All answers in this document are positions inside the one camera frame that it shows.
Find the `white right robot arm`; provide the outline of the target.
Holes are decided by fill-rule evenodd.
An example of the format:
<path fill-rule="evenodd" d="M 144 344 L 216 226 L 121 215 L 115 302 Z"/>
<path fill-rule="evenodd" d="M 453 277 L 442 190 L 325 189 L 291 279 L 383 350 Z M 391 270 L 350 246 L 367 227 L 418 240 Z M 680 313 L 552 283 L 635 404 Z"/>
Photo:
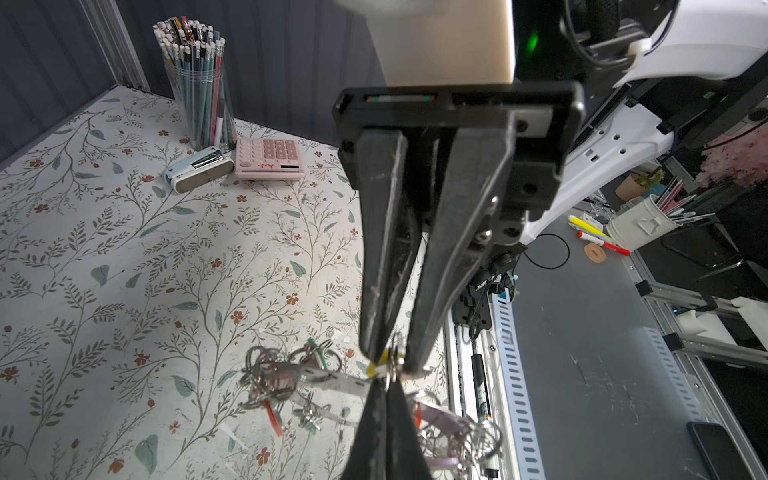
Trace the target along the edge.
<path fill-rule="evenodd" d="M 333 108 L 360 196 L 359 349 L 419 271 L 404 369 L 456 299 L 614 177 L 725 130 L 767 90 L 763 1 L 348 1 L 385 79 Z"/>

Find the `large metal keyring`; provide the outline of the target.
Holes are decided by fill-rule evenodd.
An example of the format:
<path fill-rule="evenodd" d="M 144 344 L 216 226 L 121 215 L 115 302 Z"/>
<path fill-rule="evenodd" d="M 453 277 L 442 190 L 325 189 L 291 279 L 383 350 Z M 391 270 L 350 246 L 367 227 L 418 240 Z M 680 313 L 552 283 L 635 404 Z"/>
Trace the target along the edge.
<path fill-rule="evenodd" d="M 300 425 L 311 432 L 318 431 L 320 421 L 329 420 L 353 427 L 357 433 L 370 386 L 376 378 L 358 378 L 342 369 L 330 372 L 291 363 L 290 354 L 263 346 L 248 349 L 240 380 L 247 398 L 241 408 L 265 412 L 261 401 L 269 399 L 280 416 L 282 405 L 291 403 Z M 402 358 L 396 378 L 379 378 L 387 390 L 395 380 L 404 389 L 407 376 L 403 362 Z M 444 408 L 436 403 L 435 395 L 425 390 L 404 389 L 404 393 L 432 478 L 438 472 L 448 471 L 458 479 L 466 479 L 474 469 L 501 453 L 503 432 L 492 421 L 474 420 Z"/>

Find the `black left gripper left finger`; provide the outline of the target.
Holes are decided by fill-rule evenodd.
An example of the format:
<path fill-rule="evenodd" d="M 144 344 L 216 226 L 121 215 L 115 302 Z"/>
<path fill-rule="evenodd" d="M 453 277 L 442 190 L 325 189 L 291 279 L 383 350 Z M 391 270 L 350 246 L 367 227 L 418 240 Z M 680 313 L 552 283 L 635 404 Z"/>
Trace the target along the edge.
<path fill-rule="evenodd" d="M 383 380 L 373 380 L 341 480 L 387 478 L 388 402 Z"/>

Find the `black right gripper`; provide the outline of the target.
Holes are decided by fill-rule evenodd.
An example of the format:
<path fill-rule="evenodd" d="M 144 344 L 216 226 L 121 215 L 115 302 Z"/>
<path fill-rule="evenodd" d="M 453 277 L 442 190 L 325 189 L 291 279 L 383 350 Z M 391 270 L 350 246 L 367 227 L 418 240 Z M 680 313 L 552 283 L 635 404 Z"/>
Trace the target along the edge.
<path fill-rule="evenodd" d="M 368 359 L 382 356 L 407 290 L 421 240 L 416 211 L 435 212 L 407 340 L 408 374 L 424 367 L 440 322 L 487 253 L 499 182 L 508 178 L 501 217 L 517 233 L 554 207 L 583 99 L 574 81 L 341 92 L 332 115 L 339 158 L 360 193 L 359 346 Z"/>

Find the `red tagged key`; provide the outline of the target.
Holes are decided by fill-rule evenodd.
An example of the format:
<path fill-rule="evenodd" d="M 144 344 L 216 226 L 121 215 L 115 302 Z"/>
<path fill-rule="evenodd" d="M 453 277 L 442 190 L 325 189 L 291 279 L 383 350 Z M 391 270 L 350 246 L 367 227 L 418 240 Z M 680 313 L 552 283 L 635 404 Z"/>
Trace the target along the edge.
<path fill-rule="evenodd" d="M 272 405 L 272 402 L 269 399 L 264 399 L 261 401 L 261 405 L 268 415 L 269 422 L 274 433 L 278 438 L 282 437 L 283 436 L 282 420 L 279 416 L 279 413 L 277 412 L 275 407 Z"/>

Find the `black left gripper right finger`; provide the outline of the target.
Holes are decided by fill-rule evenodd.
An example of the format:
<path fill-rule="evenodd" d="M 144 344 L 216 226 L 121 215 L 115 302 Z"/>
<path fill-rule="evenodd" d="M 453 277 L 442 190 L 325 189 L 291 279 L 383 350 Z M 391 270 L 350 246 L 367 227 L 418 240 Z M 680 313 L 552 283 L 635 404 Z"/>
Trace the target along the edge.
<path fill-rule="evenodd" d="M 402 383 L 395 380 L 386 394 L 388 480 L 432 480 Z"/>

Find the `yellow tagged key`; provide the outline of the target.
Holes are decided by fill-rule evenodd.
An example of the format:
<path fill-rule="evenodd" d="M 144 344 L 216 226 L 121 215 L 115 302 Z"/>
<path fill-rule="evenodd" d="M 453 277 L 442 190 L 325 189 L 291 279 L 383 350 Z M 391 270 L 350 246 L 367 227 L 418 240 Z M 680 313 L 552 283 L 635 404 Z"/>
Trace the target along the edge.
<path fill-rule="evenodd" d="M 372 362 L 366 369 L 366 376 L 373 378 L 396 378 L 400 372 L 402 357 L 396 353 L 385 352 L 377 362 Z"/>

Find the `green tagged silver key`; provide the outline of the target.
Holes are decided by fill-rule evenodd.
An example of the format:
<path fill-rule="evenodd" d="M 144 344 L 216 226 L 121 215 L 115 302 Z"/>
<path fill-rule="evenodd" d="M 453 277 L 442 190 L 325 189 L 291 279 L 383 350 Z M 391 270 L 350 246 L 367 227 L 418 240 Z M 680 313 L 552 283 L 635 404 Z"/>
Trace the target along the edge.
<path fill-rule="evenodd" d="M 288 356 L 288 361 L 330 372 L 340 372 L 343 366 L 342 358 L 331 340 L 315 341 L 312 338 L 294 350 Z"/>

